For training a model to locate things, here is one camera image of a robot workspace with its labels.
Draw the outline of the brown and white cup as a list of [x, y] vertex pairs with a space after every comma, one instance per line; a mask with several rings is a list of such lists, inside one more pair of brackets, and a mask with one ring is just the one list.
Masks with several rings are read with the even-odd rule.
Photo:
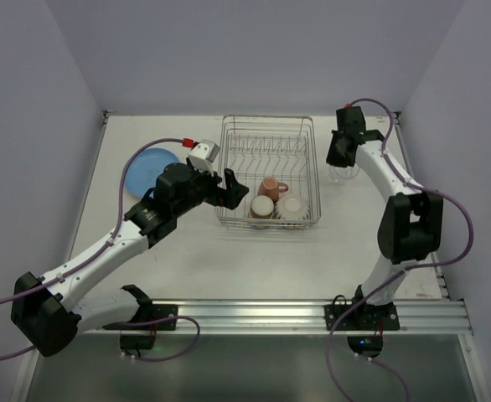
[[275, 204], [266, 195], [257, 195], [251, 200], [249, 215], [253, 219], [270, 219], [274, 214]]

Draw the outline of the pink mug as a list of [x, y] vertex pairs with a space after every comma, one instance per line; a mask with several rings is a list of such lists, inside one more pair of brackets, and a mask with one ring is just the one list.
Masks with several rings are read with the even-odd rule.
[[266, 177], [261, 181], [261, 184], [257, 190], [258, 196], [266, 196], [274, 203], [280, 198], [282, 193], [287, 192], [288, 185], [283, 182], [279, 182], [274, 177]]

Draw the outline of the blue plate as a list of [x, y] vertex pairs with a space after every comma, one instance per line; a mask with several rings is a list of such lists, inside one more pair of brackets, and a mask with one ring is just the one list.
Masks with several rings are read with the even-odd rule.
[[176, 162], [179, 158], [167, 149], [152, 147], [142, 151], [127, 169], [125, 189], [131, 196], [141, 198], [155, 186], [164, 168]]

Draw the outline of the clear glass tumbler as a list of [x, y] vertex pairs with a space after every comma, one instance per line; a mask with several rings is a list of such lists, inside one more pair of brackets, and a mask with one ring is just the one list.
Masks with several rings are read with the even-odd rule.
[[352, 167], [328, 167], [328, 178], [332, 183], [341, 184], [355, 179], [360, 173], [358, 165]]

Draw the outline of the white blue-striped bowl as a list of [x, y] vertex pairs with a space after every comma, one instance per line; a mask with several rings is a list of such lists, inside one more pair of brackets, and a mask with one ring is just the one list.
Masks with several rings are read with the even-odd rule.
[[309, 203], [300, 196], [292, 193], [279, 198], [275, 204], [274, 216], [283, 220], [307, 220]]

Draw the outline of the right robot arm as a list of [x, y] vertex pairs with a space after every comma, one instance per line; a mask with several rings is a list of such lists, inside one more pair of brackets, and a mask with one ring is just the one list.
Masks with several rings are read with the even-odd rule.
[[443, 199], [421, 188], [393, 158], [386, 137], [366, 127], [358, 106], [336, 110], [326, 162], [363, 170], [385, 201], [377, 231], [380, 256], [356, 296], [368, 306], [394, 300], [407, 269], [435, 252], [441, 243]]

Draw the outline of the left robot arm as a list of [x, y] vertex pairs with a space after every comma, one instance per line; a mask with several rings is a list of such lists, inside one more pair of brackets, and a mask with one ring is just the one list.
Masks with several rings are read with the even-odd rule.
[[229, 168], [219, 176], [189, 163], [167, 165], [154, 187], [100, 242], [41, 277], [27, 272], [16, 280], [12, 322], [45, 357], [65, 349], [77, 334], [98, 327], [155, 330], [171, 318], [155, 312], [149, 296], [137, 286], [123, 286], [103, 298], [89, 298], [87, 293], [170, 235], [191, 209], [207, 203], [234, 210], [248, 193]]

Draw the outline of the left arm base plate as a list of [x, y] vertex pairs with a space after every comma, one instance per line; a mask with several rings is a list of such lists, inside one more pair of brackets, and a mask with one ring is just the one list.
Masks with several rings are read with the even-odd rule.
[[[124, 285], [121, 288], [123, 291], [128, 292], [136, 299], [138, 307], [130, 323], [150, 322], [158, 319], [176, 317], [178, 315], [178, 306], [175, 304], [154, 304], [152, 299], [140, 288], [135, 285]], [[153, 324], [152, 326], [146, 325], [143, 327], [129, 327], [126, 322], [120, 321], [107, 324], [103, 327], [105, 330], [153, 330], [157, 332], [161, 331], [174, 331], [176, 328], [176, 321], [170, 320], [168, 322]]]

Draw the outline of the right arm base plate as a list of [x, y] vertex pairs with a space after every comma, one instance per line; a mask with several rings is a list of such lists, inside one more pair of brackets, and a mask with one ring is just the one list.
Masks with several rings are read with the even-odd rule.
[[[348, 300], [337, 295], [330, 303], [323, 306], [326, 328], [330, 331], [336, 321], [357, 302], [353, 297]], [[335, 328], [336, 331], [398, 331], [401, 325], [395, 305], [391, 302], [383, 306], [364, 304], [352, 311]]]

